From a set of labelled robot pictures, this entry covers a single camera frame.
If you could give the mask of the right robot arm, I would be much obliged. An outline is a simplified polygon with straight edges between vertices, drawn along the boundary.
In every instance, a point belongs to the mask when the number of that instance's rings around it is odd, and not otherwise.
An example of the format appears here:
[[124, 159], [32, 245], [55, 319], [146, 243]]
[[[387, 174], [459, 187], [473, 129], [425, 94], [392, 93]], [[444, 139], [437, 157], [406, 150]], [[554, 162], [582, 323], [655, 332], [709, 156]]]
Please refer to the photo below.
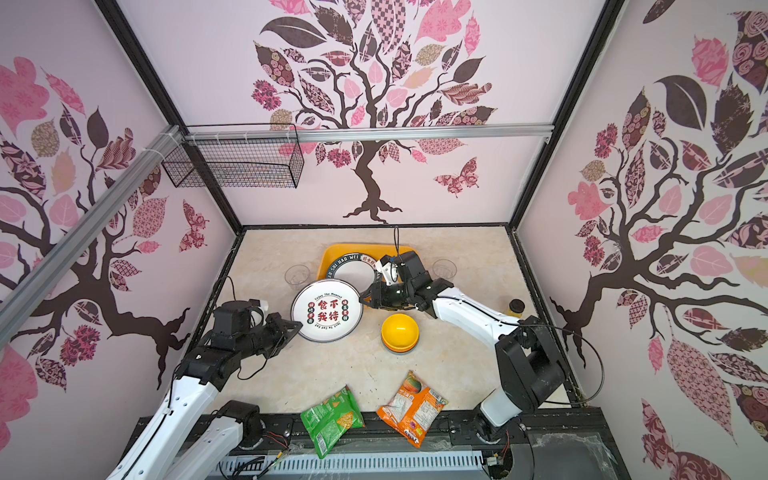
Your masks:
[[416, 309], [461, 328], [495, 352], [500, 386], [474, 409], [477, 435], [491, 443], [515, 418], [549, 401], [566, 380], [567, 361], [557, 328], [530, 316], [524, 320], [496, 311], [444, 278], [433, 278], [414, 251], [374, 264], [373, 283], [360, 294], [373, 309]]

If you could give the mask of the plate with green rim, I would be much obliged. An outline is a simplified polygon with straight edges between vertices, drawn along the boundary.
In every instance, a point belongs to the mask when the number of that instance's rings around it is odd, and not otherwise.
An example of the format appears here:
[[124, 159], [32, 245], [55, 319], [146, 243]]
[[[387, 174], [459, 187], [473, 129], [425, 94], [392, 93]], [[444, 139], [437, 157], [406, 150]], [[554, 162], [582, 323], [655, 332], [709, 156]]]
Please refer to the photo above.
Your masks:
[[376, 259], [363, 253], [345, 254], [330, 265], [326, 277], [344, 281], [362, 293], [376, 279], [376, 263]]

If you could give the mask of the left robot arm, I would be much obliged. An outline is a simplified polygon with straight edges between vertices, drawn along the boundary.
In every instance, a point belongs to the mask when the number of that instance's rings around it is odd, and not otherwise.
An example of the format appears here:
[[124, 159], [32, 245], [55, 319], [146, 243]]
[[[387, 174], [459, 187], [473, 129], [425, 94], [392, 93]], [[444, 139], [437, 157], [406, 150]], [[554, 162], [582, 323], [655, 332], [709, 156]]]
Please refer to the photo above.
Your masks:
[[260, 307], [218, 310], [214, 327], [182, 359], [160, 407], [108, 477], [204, 479], [232, 450], [258, 446], [265, 429], [259, 407], [230, 400], [192, 446], [178, 454], [242, 362], [252, 356], [273, 358], [301, 329], [300, 322]]

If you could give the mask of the yellow bowls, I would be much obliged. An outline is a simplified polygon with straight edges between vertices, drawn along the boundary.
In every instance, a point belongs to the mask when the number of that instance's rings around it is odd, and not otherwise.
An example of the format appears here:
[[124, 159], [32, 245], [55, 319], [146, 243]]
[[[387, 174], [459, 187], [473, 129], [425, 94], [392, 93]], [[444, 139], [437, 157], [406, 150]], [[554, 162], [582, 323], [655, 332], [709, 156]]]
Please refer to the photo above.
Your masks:
[[417, 322], [406, 314], [387, 317], [381, 326], [381, 341], [391, 352], [404, 354], [413, 350], [420, 339]]

